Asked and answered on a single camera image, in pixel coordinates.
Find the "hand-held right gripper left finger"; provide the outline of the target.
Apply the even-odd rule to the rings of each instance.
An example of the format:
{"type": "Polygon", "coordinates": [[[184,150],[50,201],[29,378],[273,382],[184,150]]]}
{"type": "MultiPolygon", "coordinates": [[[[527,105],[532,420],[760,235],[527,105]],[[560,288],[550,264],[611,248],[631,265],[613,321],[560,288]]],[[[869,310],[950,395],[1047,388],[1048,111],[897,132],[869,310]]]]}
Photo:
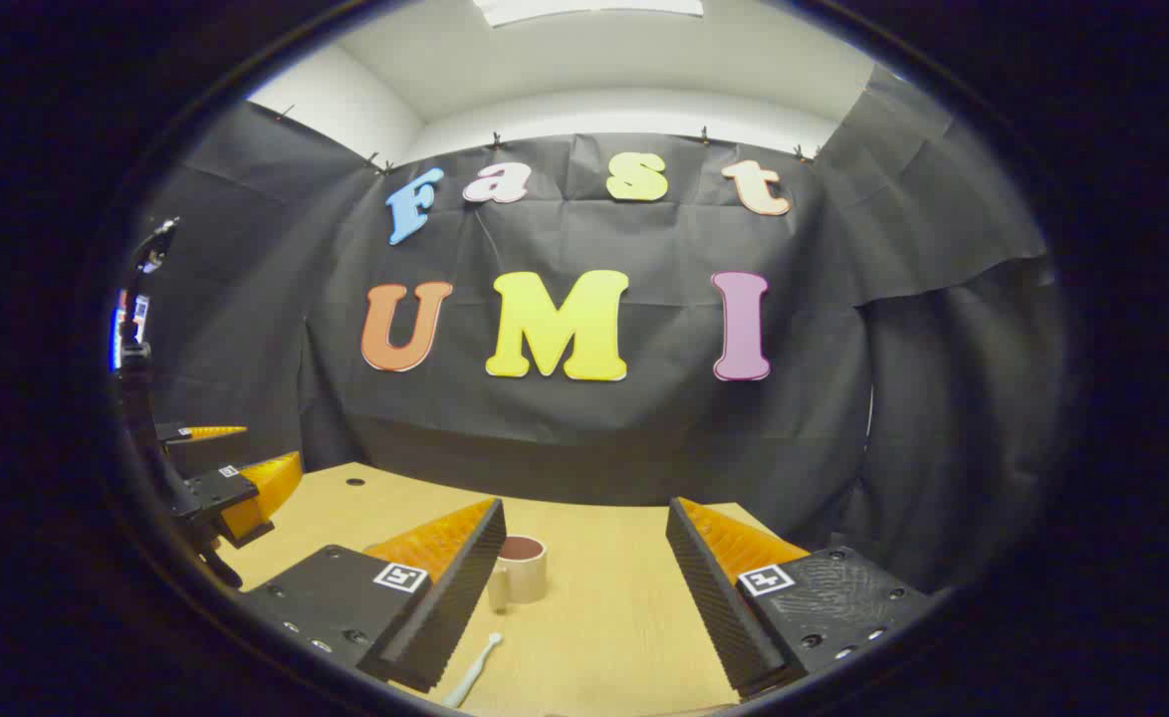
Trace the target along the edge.
{"type": "Polygon", "coordinates": [[[295,644],[374,680],[437,685],[506,542],[503,501],[479,501],[371,551],[328,545],[242,602],[295,644]]]}

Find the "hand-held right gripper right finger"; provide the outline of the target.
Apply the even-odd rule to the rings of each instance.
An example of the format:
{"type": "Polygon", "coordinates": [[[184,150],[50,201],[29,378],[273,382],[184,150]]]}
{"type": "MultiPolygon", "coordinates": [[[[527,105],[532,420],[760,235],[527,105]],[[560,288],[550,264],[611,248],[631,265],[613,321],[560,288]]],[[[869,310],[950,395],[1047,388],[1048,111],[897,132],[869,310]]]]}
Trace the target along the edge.
{"type": "Polygon", "coordinates": [[[667,503],[666,539],[741,698],[885,643],[932,602],[855,549],[798,549],[682,496],[667,503]]]}

